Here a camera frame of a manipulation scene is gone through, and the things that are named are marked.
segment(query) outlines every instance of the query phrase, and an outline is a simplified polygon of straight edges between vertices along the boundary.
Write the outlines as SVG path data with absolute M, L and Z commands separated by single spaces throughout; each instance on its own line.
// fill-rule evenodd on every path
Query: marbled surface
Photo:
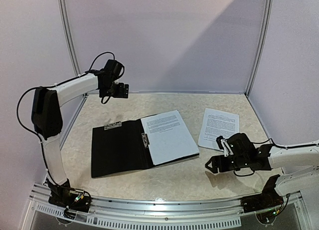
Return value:
M 62 159 L 71 186 L 92 195 L 132 199 L 187 201 L 227 198 L 260 192 L 267 179 L 281 170 L 257 171 L 253 176 L 236 177 L 232 172 L 212 174 L 205 163 L 222 152 L 199 148 L 199 157 L 148 170 L 91 178 L 92 128 L 116 121 L 135 120 L 178 109 L 195 142 L 205 108 L 239 114 L 240 132 L 252 142 L 267 139 L 261 124 L 244 95 L 228 94 L 130 94 L 128 99 L 111 99 L 106 105 L 98 95 L 85 102 L 62 149 Z M 239 174 L 250 173 L 249 169 Z

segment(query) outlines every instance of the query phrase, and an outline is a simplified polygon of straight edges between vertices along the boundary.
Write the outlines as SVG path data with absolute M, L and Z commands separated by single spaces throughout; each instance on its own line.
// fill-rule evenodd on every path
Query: paper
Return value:
M 239 132 L 239 115 L 214 109 L 205 109 L 198 145 L 204 148 L 220 150 L 216 138 L 225 139 Z
M 177 110 L 141 119 L 148 135 L 154 165 L 199 154 L 187 126 Z

